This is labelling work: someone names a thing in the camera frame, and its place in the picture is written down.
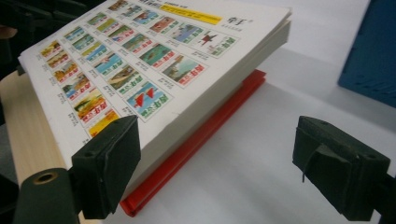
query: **book page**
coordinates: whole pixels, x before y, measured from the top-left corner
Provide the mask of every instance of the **book page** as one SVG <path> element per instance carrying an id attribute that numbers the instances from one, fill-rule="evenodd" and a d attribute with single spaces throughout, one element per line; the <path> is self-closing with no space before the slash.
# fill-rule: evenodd
<path id="1" fill-rule="evenodd" d="M 144 149 L 222 77 L 235 76 L 289 14 L 230 1 L 108 0 L 20 61 L 71 167 L 74 153 L 124 116 L 139 117 Z"/>

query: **open book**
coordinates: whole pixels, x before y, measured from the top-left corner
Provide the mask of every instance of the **open book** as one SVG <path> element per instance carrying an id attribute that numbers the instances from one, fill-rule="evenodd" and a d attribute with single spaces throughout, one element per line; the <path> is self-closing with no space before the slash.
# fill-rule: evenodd
<path id="1" fill-rule="evenodd" d="M 109 122 L 139 117 L 136 189 L 286 43 L 289 8 L 107 0 L 22 53 L 65 163 Z"/>

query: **blue box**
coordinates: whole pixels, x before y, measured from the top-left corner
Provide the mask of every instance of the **blue box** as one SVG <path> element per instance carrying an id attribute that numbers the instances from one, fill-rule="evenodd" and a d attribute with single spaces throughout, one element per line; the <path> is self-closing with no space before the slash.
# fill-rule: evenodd
<path id="1" fill-rule="evenodd" d="M 396 107 L 396 0 L 372 0 L 338 84 Z"/>

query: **printed stamp image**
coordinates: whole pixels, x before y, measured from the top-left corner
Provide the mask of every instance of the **printed stamp image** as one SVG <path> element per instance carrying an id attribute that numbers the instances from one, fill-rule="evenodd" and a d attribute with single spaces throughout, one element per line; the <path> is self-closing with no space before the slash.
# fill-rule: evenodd
<path id="1" fill-rule="evenodd" d="M 120 43 L 133 34 L 134 34 L 133 29 L 129 28 L 126 25 L 122 25 L 118 30 L 111 33 L 108 37 L 110 37 L 113 41 Z"/>
<path id="2" fill-rule="evenodd" d="M 162 108 L 169 100 L 169 97 L 163 91 L 155 87 L 152 83 L 146 82 L 127 102 L 139 115 L 147 119 L 155 111 Z"/>
<path id="3" fill-rule="evenodd" d="M 74 105 L 79 119 L 87 123 L 92 118 L 107 109 L 106 99 L 98 89 L 93 89 L 78 103 Z"/>
<path id="4" fill-rule="evenodd" d="M 66 94 L 66 97 L 73 101 L 91 87 L 90 80 L 84 74 L 80 73 L 70 78 L 62 87 L 62 90 Z"/>
<path id="5" fill-rule="evenodd" d="M 185 86 L 204 70 L 205 67 L 203 65 L 190 58 L 179 55 L 169 67 L 163 70 L 163 73 L 175 82 Z"/>
<path id="6" fill-rule="evenodd" d="M 89 62 L 92 63 L 96 59 L 100 58 L 103 54 L 108 51 L 105 45 L 97 41 L 87 50 L 81 53 L 81 55 Z"/>
<path id="7" fill-rule="evenodd" d="M 88 20 L 87 23 L 92 26 L 97 26 L 105 20 L 107 20 L 107 15 L 103 12 L 99 12 L 95 17 Z"/>
<path id="8" fill-rule="evenodd" d="M 87 48 L 91 43 L 93 43 L 95 39 L 91 35 L 84 35 L 81 39 L 73 43 L 73 46 L 76 50 L 83 50 Z"/>
<path id="9" fill-rule="evenodd" d="M 142 7 L 131 4 L 128 7 L 124 7 L 120 9 L 118 12 L 124 17 L 132 18 L 142 10 L 143 10 Z"/>
<path id="10" fill-rule="evenodd" d="M 145 10 L 143 11 L 140 15 L 134 18 L 134 21 L 140 23 L 140 24 L 148 24 L 149 22 L 157 19 L 159 15 L 150 10 Z"/>
<path id="11" fill-rule="evenodd" d="M 200 27 L 182 23 L 175 31 L 169 33 L 169 36 L 179 42 L 188 44 L 203 31 L 204 29 Z"/>
<path id="12" fill-rule="evenodd" d="M 111 34 L 120 26 L 121 24 L 118 21 L 110 18 L 107 21 L 103 22 L 101 25 L 99 25 L 96 29 L 104 34 Z"/>
<path id="13" fill-rule="evenodd" d="M 162 44 L 156 44 L 151 49 L 149 49 L 146 53 L 144 53 L 142 56 L 140 56 L 140 59 L 142 61 L 144 61 L 145 63 L 148 63 L 149 65 L 154 65 L 156 62 L 161 61 L 163 58 L 165 58 L 165 57 L 170 58 L 174 55 L 175 55 L 175 53 L 168 47 L 166 47 Z"/>
<path id="14" fill-rule="evenodd" d="M 46 48 L 41 50 L 41 55 L 44 58 L 49 58 L 54 54 L 57 54 L 62 49 L 62 46 L 58 43 L 58 41 L 52 41 Z"/>
<path id="15" fill-rule="evenodd" d="M 101 132 L 111 121 L 119 119 L 119 115 L 114 110 L 109 110 L 106 112 L 102 118 L 99 119 L 97 123 L 95 123 L 89 129 L 89 133 L 91 137 L 95 137 L 99 132 Z"/>
<path id="16" fill-rule="evenodd" d="M 85 35 L 84 29 L 81 27 L 76 27 L 73 31 L 70 33 L 67 33 L 64 38 L 66 38 L 70 42 L 74 42 L 75 40 L 78 40 L 82 35 Z"/>
<path id="17" fill-rule="evenodd" d="M 122 46 L 126 48 L 128 51 L 137 54 L 142 49 L 149 47 L 153 41 L 142 34 L 137 34 L 134 38 L 128 40 Z"/>
<path id="18" fill-rule="evenodd" d="M 110 52 L 104 58 L 102 58 L 94 67 L 96 71 L 98 71 L 100 74 L 107 76 L 121 65 L 123 65 L 123 61 L 120 56 L 113 52 Z"/>
<path id="19" fill-rule="evenodd" d="M 196 43 L 192 44 L 191 46 L 203 53 L 219 57 L 235 43 L 236 38 L 234 37 L 215 31 L 207 31 L 198 38 Z"/>
<path id="20" fill-rule="evenodd" d="M 115 4 L 111 5 L 108 9 L 112 10 L 112 11 L 117 11 L 122 7 L 125 7 L 128 5 L 128 2 L 125 0 L 119 0 L 117 1 Z"/>
<path id="21" fill-rule="evenodd" d="M 114 90 L 125 94 L 143 80 L 142 76 L 131 65 L 124 66 L 114 77 L 108 80 Z"/>
<path id="22" fill-rule="evenodd" d="M 54 77 L 58 82 L 65 82 L 69 77 L 73 76 L 75 73 L 79 72 L 79 68 L 77 64 L 73 61 L 70 60 L 67 63 L 65 63 L 62 67 L 60 67 L 58 70 L 55 70 L 53 73 Z"/>
<path id="23" fill-rule="evenodd" d="M 47 63 L 49 67 L 51 68 L 56 68 L 59 66 L 61 63 L 66 62 L 69 59 L 69 55 L 66 53 L 66 51 L 61 50 L 59 53 L 57 53 L 55 56 L 50 58 Z"/>
<path id="24" fill-rule="evenodd" d="M 156 33 L 166 34 L 169 30 L 178 25 L 178 21 L 170 17 L 163 17 L 159 21 L 155 22 L 149 29 Z"/>

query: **white surface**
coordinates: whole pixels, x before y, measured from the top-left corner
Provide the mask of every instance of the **white surface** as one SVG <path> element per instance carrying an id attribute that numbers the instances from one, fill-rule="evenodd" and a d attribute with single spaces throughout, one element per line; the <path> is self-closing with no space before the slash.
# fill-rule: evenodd
<path id="1" fill-rule="evenodd" d="M 259 67 L 267 82 L 137 217 L 119 208 L 106 223 L 351 223 L 291 163 L 301 115 L 382 152 L 396 175 L 396 109 L 336 84 L 368 1 L 249 1 L 293 8 L 290 42 Z"/>

